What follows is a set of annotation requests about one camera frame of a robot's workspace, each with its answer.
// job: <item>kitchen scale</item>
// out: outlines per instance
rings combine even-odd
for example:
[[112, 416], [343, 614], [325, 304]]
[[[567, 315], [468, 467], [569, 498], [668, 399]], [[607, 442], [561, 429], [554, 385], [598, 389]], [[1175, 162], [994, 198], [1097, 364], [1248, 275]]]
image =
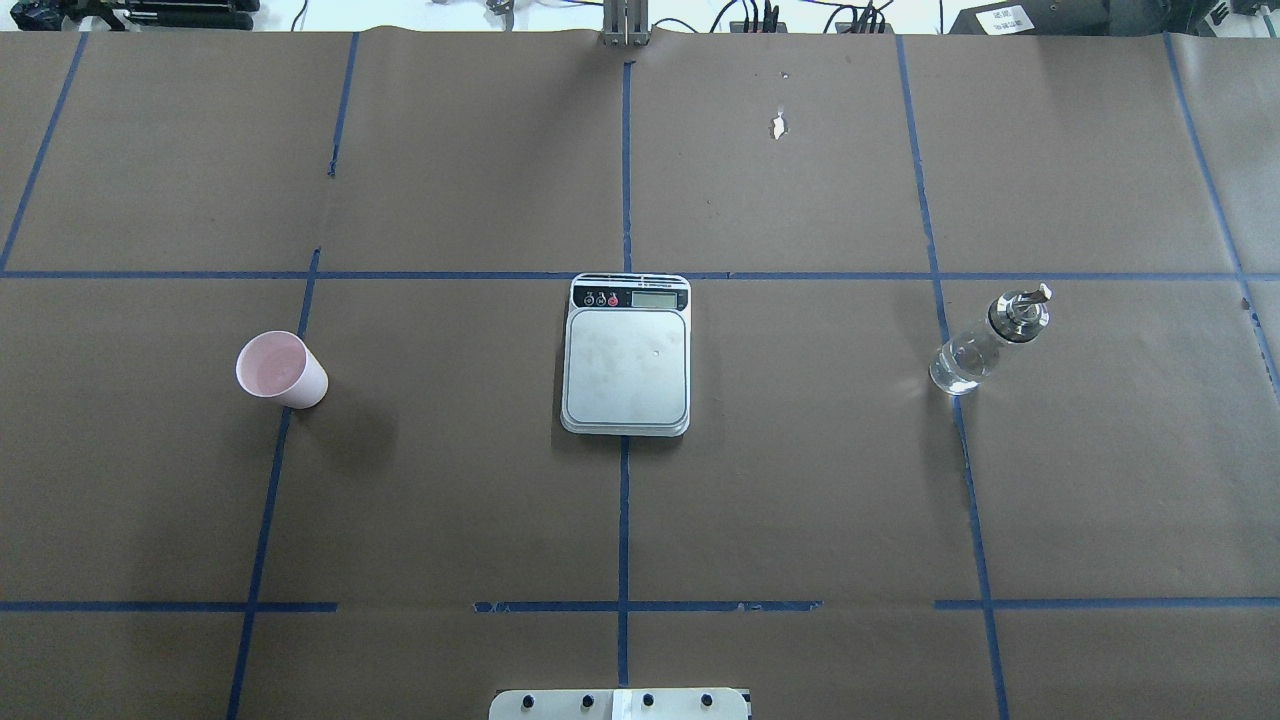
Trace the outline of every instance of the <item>kitchen scale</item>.
[[689, 429], [689, 281], [584, 273], [568, 291], [561, 423], [571, 433]]

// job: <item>gray table surface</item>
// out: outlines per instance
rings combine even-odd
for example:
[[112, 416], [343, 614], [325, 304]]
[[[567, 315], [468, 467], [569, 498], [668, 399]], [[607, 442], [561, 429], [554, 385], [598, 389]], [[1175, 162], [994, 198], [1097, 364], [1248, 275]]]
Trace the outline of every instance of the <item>gray table surface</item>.
[[[0, 64], [0, 717], [1280, 707], [1280, 45], [5, 33]], [[559, 427], [588, 270], [692, 281], [685, 437]], [[943, 334], [1039, 281], [1047, 333], [936, 391]], [[276, 328], [333, 378], [312, 410], [236, 386]]]

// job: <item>cup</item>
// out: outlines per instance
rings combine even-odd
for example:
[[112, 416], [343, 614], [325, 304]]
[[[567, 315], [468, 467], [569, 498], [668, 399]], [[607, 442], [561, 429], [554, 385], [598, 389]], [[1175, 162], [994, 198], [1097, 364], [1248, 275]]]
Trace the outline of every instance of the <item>cup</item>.
[[285, 407], [311, 407], [329, 389], [329, 374], [298, 336], [265, 332], [241, 348], [236, 379], [244, 392]]

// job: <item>white label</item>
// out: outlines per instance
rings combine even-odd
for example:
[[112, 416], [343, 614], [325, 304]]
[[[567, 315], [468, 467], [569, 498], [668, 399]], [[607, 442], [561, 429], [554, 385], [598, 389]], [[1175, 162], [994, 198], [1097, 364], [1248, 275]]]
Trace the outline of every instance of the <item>white label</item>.
[[982, 23], [982, 29], [987, 31], [987, 35], [1011, 35], [1024, 29], [1036, 29], [1021, 5], [997, 8], [974, 17]]

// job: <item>silver metal lid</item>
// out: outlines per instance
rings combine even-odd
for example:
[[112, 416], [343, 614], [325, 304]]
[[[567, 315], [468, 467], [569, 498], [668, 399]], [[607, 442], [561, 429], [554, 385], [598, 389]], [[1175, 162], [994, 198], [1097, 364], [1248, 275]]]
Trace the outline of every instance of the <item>silver metal lid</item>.
[[987, 310], [992, 329], [1009, 342], [1030, 342], [1048, 325], [1046, 302], [1053, 291], [1041, 283], [1030, 292], [1006, 292]]

